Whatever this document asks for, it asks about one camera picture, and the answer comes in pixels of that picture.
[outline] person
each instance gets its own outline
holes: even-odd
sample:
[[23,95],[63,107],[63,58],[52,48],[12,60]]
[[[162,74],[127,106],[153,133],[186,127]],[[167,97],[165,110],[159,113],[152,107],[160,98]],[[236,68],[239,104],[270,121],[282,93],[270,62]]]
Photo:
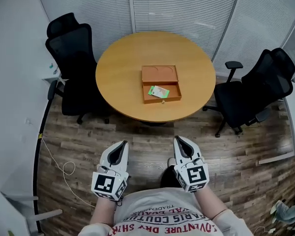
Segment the person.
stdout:
[[272,223],[276,220],[284,222],[288,225],[295,223],[295,205],[288,207],[282,201],[276,202],[276,204],[271,208],[270,214],[274,214]]
[[237,218],[208,187],[184,192],[170,158],[161,188],[125,196],[121,206],[98,198],[89,225],[79,236],[252,236],[243,219]]

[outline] wooden floor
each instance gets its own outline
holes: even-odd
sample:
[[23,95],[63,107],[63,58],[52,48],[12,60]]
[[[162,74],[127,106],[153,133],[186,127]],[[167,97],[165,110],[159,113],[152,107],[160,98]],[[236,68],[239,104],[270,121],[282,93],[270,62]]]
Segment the wooden floor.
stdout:
[[[212,98],[209,105],[214,105]],[[267,165],[257,161],[293,150],[287,113],[283,102],[271,105],[271,117],[263,123],[243,126],[236,136],[228,126],[220,138],[214,134],[222,118],[215,111],[199,110],[192,116],[164,126],[149,127],[139,121],[113,112],[110,124],[91,115],[78,125],[76,117],[61,114],[61,98],[51,106],[44,139],[60,166],[73,161],[75,173],[66,176],[73,191],[95,205],[90,191],[92,172],[101,153],[120,140],[130,143],[128,172],[132,176],[126,194],[157,188],[167,159],[173,156],[174,135],[196,142],[209,164],[210,186],[234,213],[245,220],[252,232],[258,226],[276,227],[273,235],[289,235],[286,227],[271,225],[269,210],[279,199],[291,199],[295,193],[295,158]],[[93,208],[78,200],[67,188],[62,172],[41,145],[38,166],[39,211],[57,208],[63,214],[41,222],[46,235],[75,236],[88,224]],[[261,234],[258,229],[255,235]]]

